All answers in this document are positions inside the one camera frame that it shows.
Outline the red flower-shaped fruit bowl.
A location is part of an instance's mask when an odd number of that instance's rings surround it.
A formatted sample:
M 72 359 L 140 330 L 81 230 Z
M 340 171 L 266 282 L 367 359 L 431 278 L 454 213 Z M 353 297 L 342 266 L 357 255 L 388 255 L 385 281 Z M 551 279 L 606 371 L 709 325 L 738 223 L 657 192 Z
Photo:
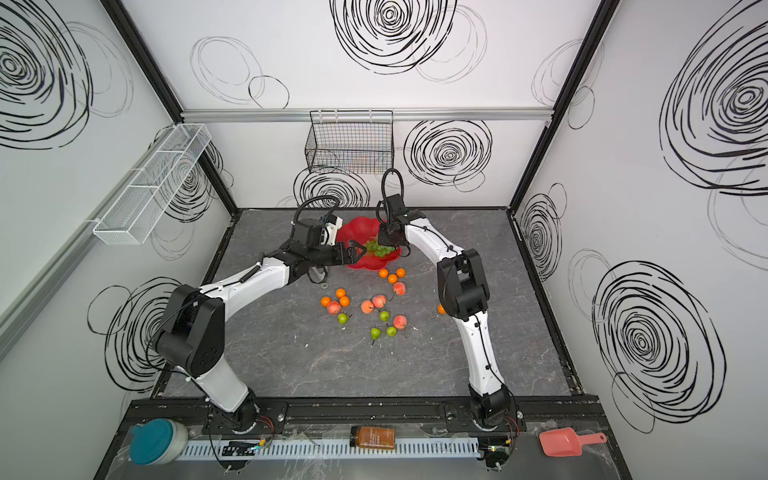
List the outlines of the red flower-shaped fruit bowl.
M 346 222 L 337 235 L 337 241 L 344 242 L 349 239 L 354 239 L 360 244 L 365 244 L 371 239 L 376 239 L 378 236 L 379 221 L 375 218 L 369 218 L 364 216 L 358 216 L 349 222 Z M 383 269 L 390 262 L 397 260 L 402 253 L 402 248 L 396 248 L 397 252 L 385 258 L 376 258 L 366 253 L 362 259 L 355 265 L 350 265 L 353 269 L 367 269 L 378 271 Z

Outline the green fake grape bunch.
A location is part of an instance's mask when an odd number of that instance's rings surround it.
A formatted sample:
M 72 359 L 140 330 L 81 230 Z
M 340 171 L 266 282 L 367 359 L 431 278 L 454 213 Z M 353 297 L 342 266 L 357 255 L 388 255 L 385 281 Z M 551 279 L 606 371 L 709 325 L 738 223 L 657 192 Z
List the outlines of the green fake grape bunch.
M 397 252 L 397 249 L 392 246 L 381 245 L 376 239 L 371 239 L 364 244 L 367 255 L 376 258 L 385 258 Z

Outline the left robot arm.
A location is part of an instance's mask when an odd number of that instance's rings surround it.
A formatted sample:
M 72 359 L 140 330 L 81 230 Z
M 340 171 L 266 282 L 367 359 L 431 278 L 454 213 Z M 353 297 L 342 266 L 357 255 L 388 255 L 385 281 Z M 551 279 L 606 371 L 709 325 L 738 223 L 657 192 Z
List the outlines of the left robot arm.
M 352 265 L 366 252 L 354 240 L 319 246 L 288 240 L 260 255 L 251 268 L 222 281 L 202 287 L 183 284 L 172 292 L 149 347 L 194 381 L 234 433 L 247 433 L 255 427 L 260 408 L 224 356 L 226 322 L 311 269 Z

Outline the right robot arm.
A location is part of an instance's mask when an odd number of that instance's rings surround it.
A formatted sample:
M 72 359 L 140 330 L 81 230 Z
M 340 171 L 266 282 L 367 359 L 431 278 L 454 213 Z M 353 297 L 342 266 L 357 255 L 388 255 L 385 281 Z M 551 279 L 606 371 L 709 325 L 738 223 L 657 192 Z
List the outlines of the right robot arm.
M 451 242 L 425 217 L 380 222 L 378 241 L 417 249 L 435 265 L 439 303 L 454 320 L 467 358 L 473 421 L 482 430 L 495 429 L 515 402 L 490 339 L 490 288 L 479 253 Z

